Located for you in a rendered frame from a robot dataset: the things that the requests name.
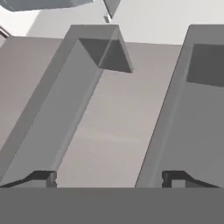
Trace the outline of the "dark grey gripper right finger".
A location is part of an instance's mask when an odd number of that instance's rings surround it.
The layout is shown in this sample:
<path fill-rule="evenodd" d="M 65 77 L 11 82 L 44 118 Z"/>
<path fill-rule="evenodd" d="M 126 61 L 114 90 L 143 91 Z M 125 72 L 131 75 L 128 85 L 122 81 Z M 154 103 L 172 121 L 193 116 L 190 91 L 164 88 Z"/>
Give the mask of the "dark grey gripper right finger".
<path fill-rule="evenodd" d="M 185 188 L 217 188 L 217 185 L 195 179 L 185 171 L 162 171 L 162 180 L 163 188 L 172 188 L 174 180 L 183 180 Z"/>

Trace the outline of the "blue grey cabinet panel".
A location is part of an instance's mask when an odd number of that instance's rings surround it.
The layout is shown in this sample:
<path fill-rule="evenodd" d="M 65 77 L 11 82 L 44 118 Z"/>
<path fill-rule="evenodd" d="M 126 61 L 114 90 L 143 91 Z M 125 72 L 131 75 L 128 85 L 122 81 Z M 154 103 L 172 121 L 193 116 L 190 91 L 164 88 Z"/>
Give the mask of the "blue grey cabinet panel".
<path fill-rule="evenodd" d="M 0 6 L 8 11 L 35 11 L 73 8 L 90 4 L 94 0 L 0 0 Z"/>

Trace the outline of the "grey wedge shaped fitting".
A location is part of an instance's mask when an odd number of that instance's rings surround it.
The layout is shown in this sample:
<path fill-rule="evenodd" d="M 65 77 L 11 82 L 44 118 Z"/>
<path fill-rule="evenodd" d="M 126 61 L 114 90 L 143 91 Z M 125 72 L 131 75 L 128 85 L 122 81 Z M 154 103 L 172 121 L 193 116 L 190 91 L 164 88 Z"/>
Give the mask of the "grey wedge shaped fitting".
<path fill-rule="evenodd" d="M 113 17 L 116 13 L 116 10 L 121 2 L 121 0 L 103 0 L 108 10 L 108 14 Z"/>

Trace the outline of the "brownish grey fridge door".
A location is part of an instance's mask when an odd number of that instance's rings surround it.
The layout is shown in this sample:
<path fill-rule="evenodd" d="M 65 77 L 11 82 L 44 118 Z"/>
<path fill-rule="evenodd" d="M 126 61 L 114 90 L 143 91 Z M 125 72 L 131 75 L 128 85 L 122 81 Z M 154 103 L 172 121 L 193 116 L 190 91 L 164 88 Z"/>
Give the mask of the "brownish grey fridge door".
<path fill-rule="evenodd" d="M 0 149 L 60 41 L 12 37 L 0 44 Z M 129 43 L 133 73 L 105 71 L 58 170 L 60 187 L 132 187 L 179 45 Z"/>

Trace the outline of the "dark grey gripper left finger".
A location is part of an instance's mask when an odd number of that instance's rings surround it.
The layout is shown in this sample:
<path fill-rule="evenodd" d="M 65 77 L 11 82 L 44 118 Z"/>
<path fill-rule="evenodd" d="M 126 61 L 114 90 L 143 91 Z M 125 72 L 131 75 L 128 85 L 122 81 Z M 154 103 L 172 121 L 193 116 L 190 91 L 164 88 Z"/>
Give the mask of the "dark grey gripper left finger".
<path fill-rule="evenodd" d="M 57 186 L 56 178 L 56 171 L 33 171 L 25 178 L 0 185 L 0 188 L 51 188 Z"/>

